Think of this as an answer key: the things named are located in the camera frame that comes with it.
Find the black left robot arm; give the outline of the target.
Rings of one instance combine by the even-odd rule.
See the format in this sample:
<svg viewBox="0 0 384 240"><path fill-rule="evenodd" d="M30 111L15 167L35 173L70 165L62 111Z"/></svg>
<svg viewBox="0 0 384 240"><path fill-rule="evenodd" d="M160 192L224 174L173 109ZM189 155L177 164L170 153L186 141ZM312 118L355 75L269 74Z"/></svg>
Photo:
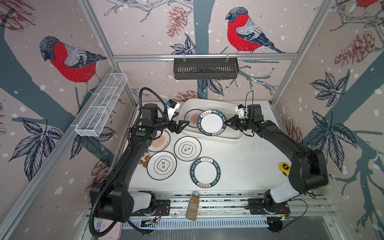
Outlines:
<svg viewBox="0 0 384 240"><path fill-rule="evenodd" d="M131 214L137 211L149 214L156 211L155 193L129 192L129 185L140 159L158 132L168 129L179 134L189 124L173 119L178 115L179 107L179 103L170 100L163 110L156 104L145 104L140 108L137 121L128 134L128 146L119 161L102 182L93 183L90 189L89 229L93 237L105 236L117 223L129 222Z"/></svg>

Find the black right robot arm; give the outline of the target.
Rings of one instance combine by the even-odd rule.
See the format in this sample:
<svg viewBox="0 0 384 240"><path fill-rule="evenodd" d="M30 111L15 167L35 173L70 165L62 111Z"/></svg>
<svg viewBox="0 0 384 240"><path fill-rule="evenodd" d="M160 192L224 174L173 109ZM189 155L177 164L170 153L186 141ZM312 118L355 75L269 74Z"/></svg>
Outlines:
<svg viewBox="0 0 384 240"><path fill-rule="evenodd" d="M265 192L263 206L267 213L277 212L289 200L329 183L326 157L320 150L312 150L292 139L274 122L265 120L260 105L242 104L235 107L236 115L225 121L233 130L265 139L280 150L290 161L288 179Z"/></svg>

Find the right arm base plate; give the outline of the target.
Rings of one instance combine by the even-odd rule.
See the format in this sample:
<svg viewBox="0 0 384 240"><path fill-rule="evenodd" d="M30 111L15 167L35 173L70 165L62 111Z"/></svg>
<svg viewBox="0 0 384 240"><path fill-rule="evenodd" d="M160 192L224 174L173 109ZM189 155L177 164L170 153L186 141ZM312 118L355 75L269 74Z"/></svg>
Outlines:
<svg viewBox="0 0 384 240"><path fill-rule="evenodd" d="M248 199L246 209L250 210L252 215L290 215L288 203L275 203L272 200L261 198Z"/></svg>

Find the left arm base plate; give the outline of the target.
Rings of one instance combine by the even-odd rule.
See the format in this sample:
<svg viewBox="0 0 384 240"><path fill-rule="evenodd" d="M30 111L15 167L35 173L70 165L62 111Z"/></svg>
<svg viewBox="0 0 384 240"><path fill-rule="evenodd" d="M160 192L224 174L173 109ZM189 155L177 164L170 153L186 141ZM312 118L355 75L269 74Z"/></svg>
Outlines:
<svg viewBox="0 0 384 240"><path fill-rule="evenodd" d="M148 210L139 210L131 214L134 217L159 217L159 216L169 216L171 209L170 200L157 200L156 206L154 209L149 208Z"/></svg>

